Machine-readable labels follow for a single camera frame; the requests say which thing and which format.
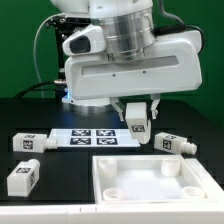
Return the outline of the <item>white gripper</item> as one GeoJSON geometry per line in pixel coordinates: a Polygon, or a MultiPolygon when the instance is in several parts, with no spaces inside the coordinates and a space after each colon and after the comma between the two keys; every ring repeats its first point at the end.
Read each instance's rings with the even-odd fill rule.
{"type": "Polygon", "coordinates": [[[202,83],[198,31],[159,36],[144,50],[145,57],[131,62],[110,62],[103,54],[73,56],[65,63],[70,96],[77,100],[111,98],[124,120],[125,106],[118,98],[151,94],[150,111],[157,118],[161,93],[197,89],[202,83]]]}

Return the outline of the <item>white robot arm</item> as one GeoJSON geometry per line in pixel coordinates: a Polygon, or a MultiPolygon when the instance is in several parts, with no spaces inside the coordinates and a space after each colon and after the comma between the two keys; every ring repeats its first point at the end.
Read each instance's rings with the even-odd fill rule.
{"type": "Polygon", "coordinates": [[[68,23],[87,20],[62,44],[68,56],[63,103],[111,105],[122,113],[121,97],[149,95],[158,102],[162,93],[201,85],[202,32],[190,31],[164,10],[163,0],[157,1],[160,13],[175,25],[154,26],[152,0],[51,0],[68,23]]]}

